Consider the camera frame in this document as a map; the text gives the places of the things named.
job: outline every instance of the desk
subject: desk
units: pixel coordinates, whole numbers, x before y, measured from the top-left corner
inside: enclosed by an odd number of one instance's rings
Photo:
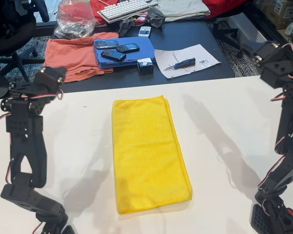
[[[140,27],[132,27],[127,32],[126,37],[137,37],[139,29]],[[95,30],[96,33],[104,31],[117,32],[118,28],[108,29],[104,27]],[[180,50],[201,44],[211,55],[220,61],[221,64],[174,79],[166,79],[157,65],[154,66],[154,74],[147,76],[139,76],[137,66],[118,67],[115,68],[114,72],[111,74],[94,76],[87,80],[66,83],[63,86],[64,92],[116,89],[234,77],[232,68],[221,52],[209,28],[203,21],[165,23],[163,29],[152,28],[150,40],[154,48],[160,50]]]
[[[78,234],[253,234],[256,186],[279,159],[273,149],[281,103],[269,101],[278,93],[245,77],[65,94],[43,111],[48,172],[38,191],[64,204]],[[112,103],[159,95],[170,104],[193,199],[119,215]],[[0,120],[0,193],[8,146]],[[293,208],[293,183],[281,197]],[[34,213],[0,198],[0,233],[29,234],[37,224]]]

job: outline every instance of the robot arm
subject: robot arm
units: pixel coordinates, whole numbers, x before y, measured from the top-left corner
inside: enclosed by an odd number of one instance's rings
[[[35,212],[36,218],[45,222],[43,234],[74,234],[72,227],[66,226],[68,216],[63,205],[35,191],[35,188],[45,186],[47,174],[43,117],[40,114],[60,92],[65,72],[64,68],[42,68],[33,83],[17,86],[12,91],[12,98],[3,99],[0,105],[8,112],[5,114],[6,131],[11,135],[8,168],[11,183],[6,178],[1,197]],[[27,157],[32,173],[21,171],[24,157]]]
[[[282,112],[275,151],[282,155],[259,183],[253,207],[251,225],[260,234],[293,234],[293,211],[279,197],[293,181],[293,60],[287,58],[288,48],[275,42],[241,45],[258,68],[260,78],[272,88],[282,88],[272,100],[282,100]]]

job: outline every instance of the keyboard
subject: keyboard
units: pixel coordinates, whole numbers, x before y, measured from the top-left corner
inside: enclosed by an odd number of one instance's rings
[[[127,0],[117,5],[106,6],[98,11],[98,14],[107,23],[113,23],[146,12],[150,7],[157,5],[158,2],[155,0]]]

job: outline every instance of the yellow towel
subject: yellow towel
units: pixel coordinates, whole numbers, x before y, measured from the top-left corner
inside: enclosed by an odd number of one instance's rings
[[[120,214],[191,199],[190,181],[163,96],[115,101],[112,131]]]

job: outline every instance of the black chair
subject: black chair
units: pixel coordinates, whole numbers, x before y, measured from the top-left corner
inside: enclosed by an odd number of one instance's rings
[[[217,16],[217,18],[214,19],[214,25],[213,25],[213,29],[212,29],[213,36],[216,39],[219,39],[219,40],[227,43],[228,45],[231,45],[232,47],[240,50],[240,45],[226,36],[226,34],[232,33],[232,37],[236,38],[238,36],[238,29],[237,28],[220,29],[219,28],[219,18],[225,18],[225,17],[238,15],[238,14],[242,13],[244,11],[244,9],[246,7],[248,7],[252,2],[253,2],[253,0],[247,0],[246,2],[239,5],[238,7]],[[238,58],[243,57],[243,54],[241,51],[237,54],[237,57]]]
[[[32,54],[33,57],[37,57],[38,55],[34,47],[31,47],[21,55],[18,55],[16,50],[26,45],[33,37],[33,33],[36,30],[34,12],[39,11],[44,22],[49,21],[49,15],[44,0],[31,0],[30,3],[29,0],[22,0],[22,5],[23,8],[28,11],[28,14],[26,17],[22,18],[21,26],[13,32],[11,37],[0,39],[0,56],[11,56],[11,58],[0,58],[0,63],[7,64],[0,70],[0,75],[4,76],[14,68],[19,68],[24,79],[29,81],[23,65],[44,63],[44,59],[29,58],[30,54]]]

